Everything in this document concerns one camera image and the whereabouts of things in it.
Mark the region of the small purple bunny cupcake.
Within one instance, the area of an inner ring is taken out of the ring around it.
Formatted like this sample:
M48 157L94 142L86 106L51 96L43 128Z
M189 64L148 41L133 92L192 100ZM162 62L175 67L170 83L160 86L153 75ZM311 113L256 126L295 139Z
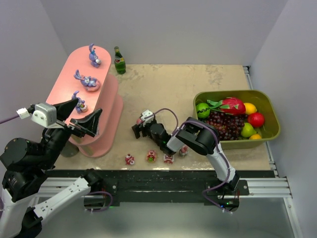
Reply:
M88 110L88 106L85 102L85 100L82 100L81 98L77 97L77 94L79 91L75 91L71 97L71 99L78 99L78 102L76 104L75 110L78 114L84 113Z

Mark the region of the pink bunny figure toy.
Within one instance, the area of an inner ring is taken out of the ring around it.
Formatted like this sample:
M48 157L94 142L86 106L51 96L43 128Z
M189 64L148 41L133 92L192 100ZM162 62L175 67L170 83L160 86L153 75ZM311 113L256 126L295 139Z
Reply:
M189 149L186 145L184 145L180 150L179 150L179 156L185 157L189 153Z

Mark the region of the purple bunny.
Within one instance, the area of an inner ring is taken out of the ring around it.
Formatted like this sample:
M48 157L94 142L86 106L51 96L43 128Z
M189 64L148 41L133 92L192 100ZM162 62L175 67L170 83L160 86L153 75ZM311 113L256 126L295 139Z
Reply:
M101 86L101 83L97 78L83 76L80 74L79 70L75 71L74 78L80 81L87 92L97 92Z

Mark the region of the purple bunny figure toy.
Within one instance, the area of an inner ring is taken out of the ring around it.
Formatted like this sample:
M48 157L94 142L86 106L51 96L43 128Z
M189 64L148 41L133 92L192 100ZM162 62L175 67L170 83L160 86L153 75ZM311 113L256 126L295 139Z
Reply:
M99 57L96 55L95 52L95 47L94 47L94 43L91 43L89 45L89 60L91 61L91 65L95 68L99 68L101 65L101 60L99 59Z

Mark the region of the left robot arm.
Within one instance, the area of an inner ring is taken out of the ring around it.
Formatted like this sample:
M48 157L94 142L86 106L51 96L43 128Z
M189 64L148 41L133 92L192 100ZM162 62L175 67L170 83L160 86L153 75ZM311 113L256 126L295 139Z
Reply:
M97 134L102 109L81 119L71 119L70 124L65 122L77 103L78 99L55 105L38 103L17 111L19 118L30 118L41 125L44 132L40 142L12 139L1 154L0 160L6 169L0 195L1 237L34 238L50 217L73 200L103 186L103 178L94 169L87 169L68 188L41 204L30 205L69 138Z

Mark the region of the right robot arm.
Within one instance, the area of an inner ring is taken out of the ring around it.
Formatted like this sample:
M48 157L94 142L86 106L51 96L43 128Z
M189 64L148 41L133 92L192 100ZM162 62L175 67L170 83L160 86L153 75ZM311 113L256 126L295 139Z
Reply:
M217 179L224 183L223 186L230 191L236 189L240 176L226 158L217 130L209 124L188 117L172 134L168 134L163 124L158 123L156 119L141 121L131 128L135 138L150 138L168 156L173 156L183 146L206 156L216 172Z

